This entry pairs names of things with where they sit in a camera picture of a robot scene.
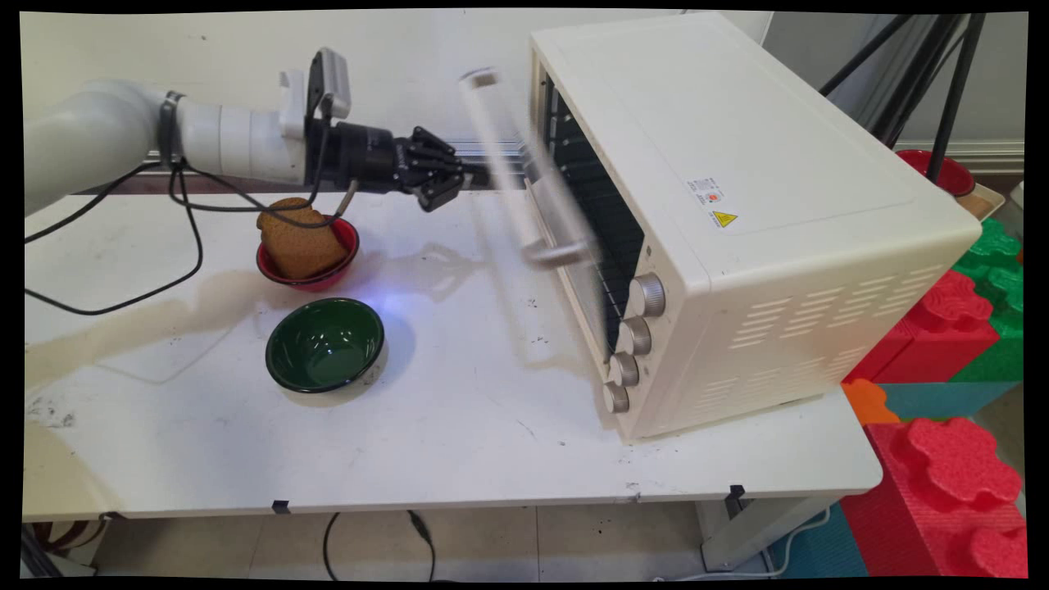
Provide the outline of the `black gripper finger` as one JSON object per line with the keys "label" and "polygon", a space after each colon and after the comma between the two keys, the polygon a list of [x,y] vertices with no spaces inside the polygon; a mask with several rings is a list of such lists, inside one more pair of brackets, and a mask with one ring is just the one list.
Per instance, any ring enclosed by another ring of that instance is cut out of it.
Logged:
{"label": "black gripper finger", "polygon": [[488,180],[487,166],[465,163],[453,146],[423,127],[413,128],[412,134],[407,138],[407,165],[409,170],[429,176]]}
{"label": "black gripper finger", "polygon": [[458,168],[453,171],[430,171],[422,182],[410,187],[423,212],[435,212],[461,194],[475,186],[487,187],[491,182],[488,168]]}

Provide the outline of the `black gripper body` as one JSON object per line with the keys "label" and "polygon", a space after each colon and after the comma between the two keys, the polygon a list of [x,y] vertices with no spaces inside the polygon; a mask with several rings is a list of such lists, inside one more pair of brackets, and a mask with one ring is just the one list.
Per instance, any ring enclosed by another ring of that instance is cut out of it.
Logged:
{"label": "black gripper body", "polygon": [[408,138],[397,138],[386,129],[345,122],[330,124],[313,120],[305,127],[305,186],[319,182],[322,189],[345,190],[357,180],[360,191],[403,192],[403,163]]}

